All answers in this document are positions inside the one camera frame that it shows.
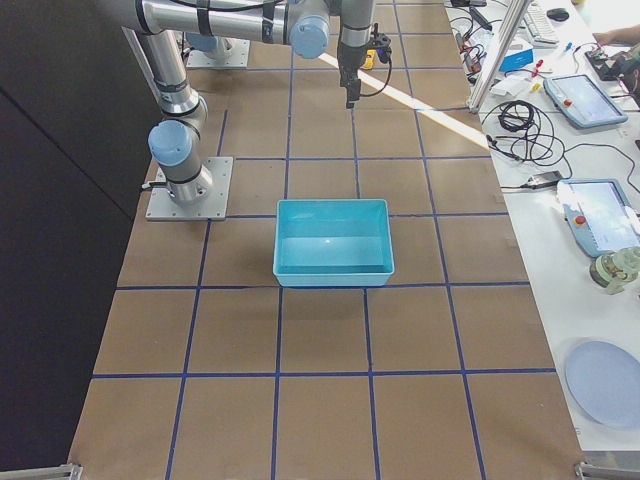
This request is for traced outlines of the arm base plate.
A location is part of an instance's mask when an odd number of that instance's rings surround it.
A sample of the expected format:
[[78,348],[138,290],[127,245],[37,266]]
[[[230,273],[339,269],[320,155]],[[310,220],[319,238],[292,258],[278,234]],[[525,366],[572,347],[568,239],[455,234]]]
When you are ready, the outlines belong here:
[[238,70],[246,69],[249,59],[248,40],[223,38],[210,51],[192,48],[186,66],[188,69]]
[[233,157],[207,157],[199,176],[177,184],[157,168],[145,218],[148,221],[224,221],[234,166]]

